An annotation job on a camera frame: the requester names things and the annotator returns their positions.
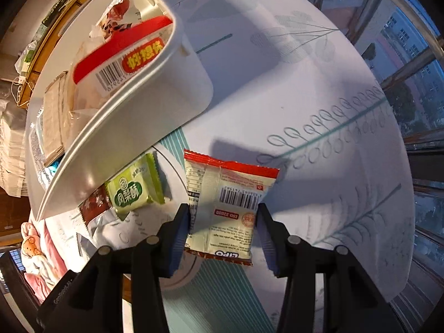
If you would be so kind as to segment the patterned white teal tablecloth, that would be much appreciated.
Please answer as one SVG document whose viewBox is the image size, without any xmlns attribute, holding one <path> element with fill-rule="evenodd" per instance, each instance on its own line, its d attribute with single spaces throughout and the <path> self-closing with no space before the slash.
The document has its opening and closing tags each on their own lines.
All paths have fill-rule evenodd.
<svg viewBox="0 0 444 333">
<path fill-rule="evenodd" d="M 270 213 L 318 247 L 346 245 L 393 300 L 412 261 L 412 177 L 392 108 L 360 54 L 307 0 L 171 3 L 214 92 L 148 148 L 171 189 L 157 218 L 186 199 L 185 149 L 278 168 Z M 45 220 L 68 267 L 81 269 L 78 207 Z"/>
</svg>

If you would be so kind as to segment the maroon silver orange packet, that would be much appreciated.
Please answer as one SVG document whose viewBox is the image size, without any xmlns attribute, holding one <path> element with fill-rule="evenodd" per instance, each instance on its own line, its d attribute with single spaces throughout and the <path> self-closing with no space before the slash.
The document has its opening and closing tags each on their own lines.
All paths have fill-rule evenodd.
<svg viewBox="0 0 444 333">
<path fill-rule="evenodd" d="M 93 247 L 109 246 L 114 250 L 119 249 L 120 220 L 104 185 L 80 204 L 79 211 L 86 228 L 84 237 Z"/>
</svg>

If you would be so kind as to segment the green pineapple cake packet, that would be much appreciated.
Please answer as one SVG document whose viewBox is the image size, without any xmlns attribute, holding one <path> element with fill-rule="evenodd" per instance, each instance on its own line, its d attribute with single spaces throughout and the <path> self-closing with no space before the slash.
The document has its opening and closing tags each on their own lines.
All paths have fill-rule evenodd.
<svg viewBox="0 0 444 333">
<path fill-rule="evenodd" d="M 124 221 L 131 211 L 157 203 L 165 196 L 157 169 L 156 157 L 146 153 L 105 182 L 105 191 L 117 217 Z"/>
</svg>

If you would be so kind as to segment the pink bedding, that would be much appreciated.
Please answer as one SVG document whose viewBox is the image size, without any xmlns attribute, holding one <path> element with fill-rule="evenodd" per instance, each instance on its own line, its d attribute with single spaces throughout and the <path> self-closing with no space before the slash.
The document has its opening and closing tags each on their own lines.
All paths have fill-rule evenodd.
<svg viewBox="0 0 444 333">
<path fill-rule="evenodd" d="M 56 249 L 44 220 L 21 224 L 20 257 L 24 278 L 38 301 L 42 303 L 68 271 Z"/>
</svg>

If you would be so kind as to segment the metal window grille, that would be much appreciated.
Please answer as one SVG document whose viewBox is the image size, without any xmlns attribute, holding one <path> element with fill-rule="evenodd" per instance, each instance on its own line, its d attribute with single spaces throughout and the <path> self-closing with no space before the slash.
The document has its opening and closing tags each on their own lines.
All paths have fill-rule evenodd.
<svg viewBox="0 0 444 333">
<path fill-rule="evenodd" d="M 443 7 L 434 0 L 308 0 L 342 30 L 388 97 L 412 171 L 414 251 L 392 306 L 406 332 L 443 317 Z"/>
</svg>

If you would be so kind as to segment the red white snack in bin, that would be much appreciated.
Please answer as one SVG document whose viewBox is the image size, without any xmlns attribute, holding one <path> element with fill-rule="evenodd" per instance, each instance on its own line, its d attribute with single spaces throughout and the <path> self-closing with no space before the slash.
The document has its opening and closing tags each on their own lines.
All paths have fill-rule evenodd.
<svg viewBox="0 0 444 333">
<path fill-rule="evenodd" d="M 99 21 L 91 29 L 90 38 L 109 40 L 116 32 L 121 32 L 139 24 L 142 16 L 135 7 L 134 0 L 112 0 Z"/>
</svg>

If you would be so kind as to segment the red white LiPO packet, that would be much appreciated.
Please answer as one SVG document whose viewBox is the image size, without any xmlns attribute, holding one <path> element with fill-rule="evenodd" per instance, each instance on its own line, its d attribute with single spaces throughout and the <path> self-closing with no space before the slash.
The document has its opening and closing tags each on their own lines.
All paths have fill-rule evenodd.
<svg viewBox="0 0 444 333">
<path fill-rule="evenodd" d="M 184 170 L 191 218 L 185 251 L 203 259 L 251 266 L 257 208 L 279 170 L 192 150 L 184 151 Z"/>
</svg>

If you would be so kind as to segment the sunflower seeds red-edged packet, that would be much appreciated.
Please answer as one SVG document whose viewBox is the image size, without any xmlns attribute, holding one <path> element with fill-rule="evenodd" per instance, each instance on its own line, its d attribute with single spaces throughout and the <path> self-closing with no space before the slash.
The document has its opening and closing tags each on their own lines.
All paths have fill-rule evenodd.
<svg viewBox="0 0 444 333">
<path fill-rule="evenodd" d="M 74 84 L 98 92 L 101 98 L 109 96 L 157 58 L 173 26 L 169 17 L 158 16 L 114 33 L 75 66 Z"/>
</svg>

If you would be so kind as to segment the white plastic organizer bin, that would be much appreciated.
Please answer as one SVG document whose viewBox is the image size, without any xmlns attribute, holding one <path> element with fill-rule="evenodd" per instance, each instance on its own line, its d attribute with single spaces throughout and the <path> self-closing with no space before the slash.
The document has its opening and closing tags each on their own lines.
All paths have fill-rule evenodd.
<svg viewBox="0 0 444 333">
<path fill-rule="evenodd" d="M 27 123 L 34 123 L 44 91 L 71 65 L 93 23 L 111 0 L 92 0 L 56 44 L 30 98 Z M 38 182 L 26 152 L 26 185 L 33 217 L 43 220 L 76 208 L 99 186 L 160 139 L 202 113 L 213 85 L 184 31 L 171 0 L 135 0 L 143 16 L 168 16 L 173 29 L 164 50 L 138 71 L 95 113 L 67 149 L 48 187 Z"/>
</svg>

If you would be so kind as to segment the wooden desk with drawers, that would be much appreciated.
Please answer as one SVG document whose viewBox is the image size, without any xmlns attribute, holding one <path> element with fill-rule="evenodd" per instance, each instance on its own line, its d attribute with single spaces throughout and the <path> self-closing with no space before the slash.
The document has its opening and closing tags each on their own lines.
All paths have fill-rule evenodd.
<svg viewBox="0 0 444 333">
<path fill-rule="evenodd" d="M 1 0 L 1 235 L 30 211 L 25 168 L 29 101 L 65 28 L 90 0 Z"/>
</svg>

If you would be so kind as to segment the blue small snack packet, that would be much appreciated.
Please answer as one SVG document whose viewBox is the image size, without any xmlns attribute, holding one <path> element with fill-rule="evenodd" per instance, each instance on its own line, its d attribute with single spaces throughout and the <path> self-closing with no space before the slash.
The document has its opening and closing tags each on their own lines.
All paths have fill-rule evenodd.
<svg viewBox="0 0 444 333">
<path fill-rule="evenodd" d="M 60 161 L 55 161 L 53 164 L 45 168 L 50 180 L 54 179 L 54 176 L 59 168 Z"/>
</svg>

